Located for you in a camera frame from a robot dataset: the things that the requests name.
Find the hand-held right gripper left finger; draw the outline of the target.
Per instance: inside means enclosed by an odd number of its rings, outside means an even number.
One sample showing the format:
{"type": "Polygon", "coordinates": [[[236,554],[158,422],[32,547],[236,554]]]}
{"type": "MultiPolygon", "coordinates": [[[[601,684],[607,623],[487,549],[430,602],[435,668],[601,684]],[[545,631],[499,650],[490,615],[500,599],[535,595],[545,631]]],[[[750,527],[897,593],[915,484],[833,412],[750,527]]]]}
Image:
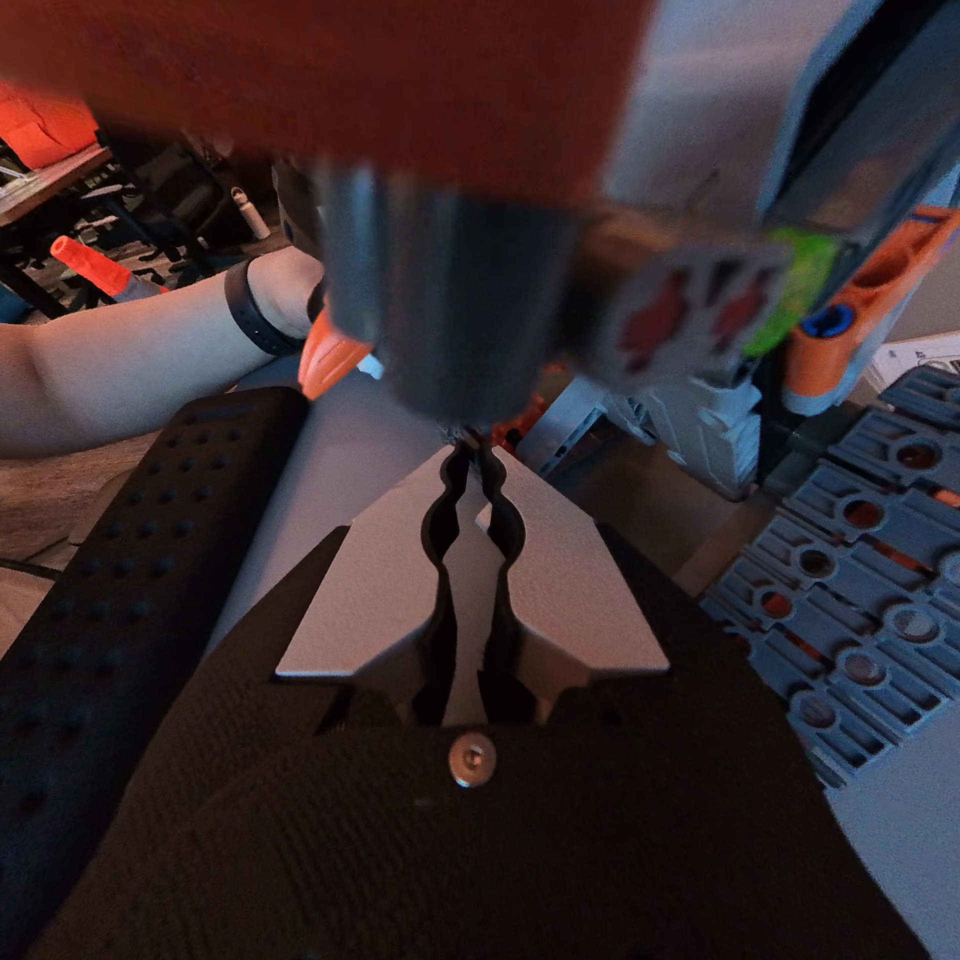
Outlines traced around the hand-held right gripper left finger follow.
{"type": "Polygon", "coordinates": [[[440,725],[457,657],[445,558],[469,472],[469,445],[444,446],[354,518],[276,678],[375,690],[440,725]]]}

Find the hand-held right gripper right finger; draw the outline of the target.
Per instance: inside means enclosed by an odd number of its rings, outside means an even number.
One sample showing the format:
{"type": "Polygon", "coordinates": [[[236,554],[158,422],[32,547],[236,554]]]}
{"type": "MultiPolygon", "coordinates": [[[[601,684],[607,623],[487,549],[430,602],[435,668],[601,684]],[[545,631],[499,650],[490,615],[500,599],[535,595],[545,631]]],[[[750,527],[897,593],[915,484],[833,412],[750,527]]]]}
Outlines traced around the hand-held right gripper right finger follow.
{"type": "Polygon", "coordinates": [[[476,455],[501,554],[478,671],[494,725],[545,723],[568,690],[670,664],[594,520],[499,447],[476,455]]]}

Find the grey orange tracked toy robot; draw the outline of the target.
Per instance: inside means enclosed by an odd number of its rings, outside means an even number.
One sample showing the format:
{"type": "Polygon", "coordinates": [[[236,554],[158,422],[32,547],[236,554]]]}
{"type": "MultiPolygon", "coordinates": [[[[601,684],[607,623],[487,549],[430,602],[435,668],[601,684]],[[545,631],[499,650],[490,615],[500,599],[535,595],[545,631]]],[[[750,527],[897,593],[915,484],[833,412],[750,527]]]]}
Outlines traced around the grey orange tracked toy robot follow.
{"type": "MultiPolygon", "coordinates": [[[[331,322],[419,413],[481,426],[561,354],[652,420],[660,381],[763,352],[804,247],[847,272],[958,150],[958,2],[691,2],[701,53],[771,30],[774,95],[676,99],[661,2],[2,2],[2,78],[126,126],[320,163],[331,322]]],[[[958,702],[958,436],[921,367],[704,598],[843,784],[958,702]]]]}

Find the person's left forearm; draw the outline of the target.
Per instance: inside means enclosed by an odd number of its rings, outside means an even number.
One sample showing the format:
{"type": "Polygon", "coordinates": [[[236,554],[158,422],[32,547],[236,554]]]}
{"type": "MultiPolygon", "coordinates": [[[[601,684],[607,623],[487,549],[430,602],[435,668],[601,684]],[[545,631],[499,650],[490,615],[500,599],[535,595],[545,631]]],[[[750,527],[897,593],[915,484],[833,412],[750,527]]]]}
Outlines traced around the person's left forearm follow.
{"type": "Polygon", "coordinates": [[[40,325],[2,325],[1,457],[93,450],[160,429],[269,362],[214,277],[40,325]]]}

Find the grey desk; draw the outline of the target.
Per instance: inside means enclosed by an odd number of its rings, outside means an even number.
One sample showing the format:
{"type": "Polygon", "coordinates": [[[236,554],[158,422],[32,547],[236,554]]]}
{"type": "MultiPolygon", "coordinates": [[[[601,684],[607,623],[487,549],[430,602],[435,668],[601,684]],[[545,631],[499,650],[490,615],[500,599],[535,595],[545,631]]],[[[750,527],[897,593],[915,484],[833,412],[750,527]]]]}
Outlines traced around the grey desk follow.
{"type": "MultiPolygon", "coordinates": [[[[310,408],[206,653],[336,526],[349,523],[447,438],[381,385],[351,373],[310,408]]],[[[617,440],[596,473],[560,488],[678,583],[738,508],[656,448],[617,440]]],[[[826,791],[847,839],[932,958],[958,958],[958,706],[850,786],[826,791]]]]}

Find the person's left hand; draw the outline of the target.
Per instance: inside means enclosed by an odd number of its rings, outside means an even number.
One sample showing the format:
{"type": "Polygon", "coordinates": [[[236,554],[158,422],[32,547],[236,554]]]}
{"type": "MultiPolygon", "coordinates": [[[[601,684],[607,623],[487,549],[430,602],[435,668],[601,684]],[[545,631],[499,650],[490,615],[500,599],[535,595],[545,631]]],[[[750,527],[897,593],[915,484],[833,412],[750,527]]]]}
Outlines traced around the person's left hand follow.
{"type": "Polygon", "coordinates": [[[312,328],[307,305],[325,279],[320,260],[295,246],[264,253],[250,261],[246,279],[260,312],[275,329],[304,341],[312,328]]]}

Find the white water bottle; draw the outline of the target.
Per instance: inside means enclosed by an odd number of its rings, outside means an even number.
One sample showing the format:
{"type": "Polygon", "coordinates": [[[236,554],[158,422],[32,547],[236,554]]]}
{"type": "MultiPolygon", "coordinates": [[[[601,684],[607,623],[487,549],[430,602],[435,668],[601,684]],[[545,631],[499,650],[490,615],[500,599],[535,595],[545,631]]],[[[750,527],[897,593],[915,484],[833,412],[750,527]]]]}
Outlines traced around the white water bottle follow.
{"type": "Polygon", "coordinates": [[[249,200],[247,194],[240,187],[233,186],[230,189],[230,196],[254,239],[256,241],[265,241],[269,239],[271,236],[271,229],[255,205],[249,200]]]}

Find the black wristband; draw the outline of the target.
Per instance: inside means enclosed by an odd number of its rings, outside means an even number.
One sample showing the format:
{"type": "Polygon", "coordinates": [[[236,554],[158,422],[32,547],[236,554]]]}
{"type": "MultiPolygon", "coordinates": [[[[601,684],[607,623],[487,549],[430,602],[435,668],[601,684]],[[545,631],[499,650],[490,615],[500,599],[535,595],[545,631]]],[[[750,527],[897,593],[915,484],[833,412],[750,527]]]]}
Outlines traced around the black wristband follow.
{"type": "Polygon", "coordinates": [[[285,357],[299,354],[306,339],[295,339],[277,328],[260,309],[249,282],[252,259],[238,262],[223,274],[223,294],[236,327],[263,354],[285,357]]]}

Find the black office chair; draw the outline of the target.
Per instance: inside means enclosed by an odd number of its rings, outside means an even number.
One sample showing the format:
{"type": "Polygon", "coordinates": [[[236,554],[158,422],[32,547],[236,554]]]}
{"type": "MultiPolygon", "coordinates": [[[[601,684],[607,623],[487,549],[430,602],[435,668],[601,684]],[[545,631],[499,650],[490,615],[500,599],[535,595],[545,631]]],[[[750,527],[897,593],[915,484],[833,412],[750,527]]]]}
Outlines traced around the black office chair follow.
{"type": "Polygon", "coordinates": [[[96,137],[119,180],[84,200],[118,217],[136,239],[172,261],[194,260],[203,276],[212,273],[212,257],[253,241],[230,187],[185,142],[124,137],[103,126],[96,137]]]}

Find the orange traffic cone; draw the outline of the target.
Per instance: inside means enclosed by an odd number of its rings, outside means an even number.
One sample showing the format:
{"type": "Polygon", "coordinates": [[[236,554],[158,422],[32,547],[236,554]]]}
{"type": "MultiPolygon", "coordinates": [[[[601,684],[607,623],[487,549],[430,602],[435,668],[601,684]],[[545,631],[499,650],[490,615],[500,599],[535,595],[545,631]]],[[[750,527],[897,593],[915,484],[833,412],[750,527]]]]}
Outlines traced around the orange traffic cone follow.
{"type": "Polygon", "coordinates": [[[50,247],[50,254],[118,304],[147,299],[168,292],[160,283],[134,273],[123,264],[70,236],[61,235],[55,238],[50,247]]]}

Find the wooden table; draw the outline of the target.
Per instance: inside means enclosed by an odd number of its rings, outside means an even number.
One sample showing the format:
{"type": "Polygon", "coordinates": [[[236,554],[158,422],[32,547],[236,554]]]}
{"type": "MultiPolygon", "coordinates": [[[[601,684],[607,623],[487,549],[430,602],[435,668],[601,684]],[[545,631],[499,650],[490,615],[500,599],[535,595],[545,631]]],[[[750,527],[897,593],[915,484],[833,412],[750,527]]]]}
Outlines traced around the wooden table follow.
{"type": "Polygon", "coordinates": [[[26,174],[1,188],[1,228],[45,204],[113,158],[109,148],[92,144],[65,159],[26,174]]]}

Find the orange bag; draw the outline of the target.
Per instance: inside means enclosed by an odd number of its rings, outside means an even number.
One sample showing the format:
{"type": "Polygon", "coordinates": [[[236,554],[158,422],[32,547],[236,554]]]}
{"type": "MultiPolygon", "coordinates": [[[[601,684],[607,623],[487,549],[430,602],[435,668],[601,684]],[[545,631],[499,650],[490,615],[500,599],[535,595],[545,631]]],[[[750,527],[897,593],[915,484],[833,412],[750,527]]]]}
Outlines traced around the orange bag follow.
{"type": "Polygon", "coordinates": [[[1,139],[30,171],[98,143],[87,104],[48,89],[1,81],[1,139]]]}

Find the white instruction booklet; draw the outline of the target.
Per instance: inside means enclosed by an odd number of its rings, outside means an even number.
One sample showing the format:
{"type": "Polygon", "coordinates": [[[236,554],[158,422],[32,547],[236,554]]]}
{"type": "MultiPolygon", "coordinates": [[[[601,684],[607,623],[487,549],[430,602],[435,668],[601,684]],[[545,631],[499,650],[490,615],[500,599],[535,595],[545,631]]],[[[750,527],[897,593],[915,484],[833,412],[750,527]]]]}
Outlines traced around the white instruction booklet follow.
{"type": "Polygon", "coordinates": [[[880,393],[918,367],[930,367],[958,376],[958,335],[885,343],[874,354],[868,374],[874,389],[880,393]]]}

